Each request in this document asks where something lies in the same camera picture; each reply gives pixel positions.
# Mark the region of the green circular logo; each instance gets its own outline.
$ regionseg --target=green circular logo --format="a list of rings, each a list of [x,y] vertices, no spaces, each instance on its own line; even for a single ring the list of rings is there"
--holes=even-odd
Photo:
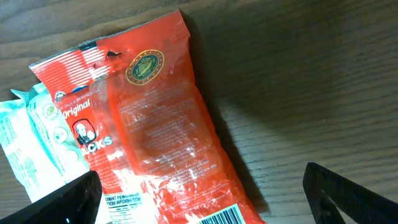
[[[126,70],[126,78],[136,85],[145,85],[154,79],[161,71],[164,64],[164,56],[158,50],[146,50],[141,52]]]
[[[53,120],[58,115],[58,109],[57,109],[57,107],[55,107],[54,104],[47,103],[42,108],[42,114],[43,114],[43,117],[45,117],[45,118],[47,118],[49,120]]]

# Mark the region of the plastic packaging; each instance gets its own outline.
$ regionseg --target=plastic packaging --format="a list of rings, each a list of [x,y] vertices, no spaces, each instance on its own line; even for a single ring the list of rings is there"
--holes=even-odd
[[[21,99],[0,103],[0,144],[33,203],[89,167],[42,83],[29,92],[11,91]],[[102,197],[96,223],[110,221]]]
[[[44,151],[66,183],[89,171],[69,126],[42,83],[29,91],[11,90],[25,101],[31,125],[39,136]]]
[[[64,115],[110,211],[136,203],[147,222],[265,223],[247,199],[195,86],[180,11],[31,65]]]
[[[65,181],[47,157],[25,106],[24,100],[0,103],[0,143],[15,177],[30,200],[36,202],[65,185]]]

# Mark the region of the chip bag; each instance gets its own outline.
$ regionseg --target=chip bag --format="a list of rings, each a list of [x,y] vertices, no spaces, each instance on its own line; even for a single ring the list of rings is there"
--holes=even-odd
[[[180,11],[31,65],[129,223],[265,223],[247,199],[195,86]]]

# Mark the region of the dark wooden surface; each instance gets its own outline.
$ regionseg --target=dark wooden surface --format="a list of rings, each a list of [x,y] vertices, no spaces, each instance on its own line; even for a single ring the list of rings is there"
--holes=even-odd
[[[0,100],[38,82],[30,63],[178,8],[198,87],[265,221],[313,223],[310,161],[398,201],[396,1],[0,0]],[[28,204],[1,151],[0,218]]]

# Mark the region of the gold circular seal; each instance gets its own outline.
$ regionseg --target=gold circular seal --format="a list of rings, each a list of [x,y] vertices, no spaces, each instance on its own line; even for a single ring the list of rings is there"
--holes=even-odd
[[[145,85],[154,79],[162,70],[164,55],[159,50],[141,52],[126,70],[126,78],[136,85]]]

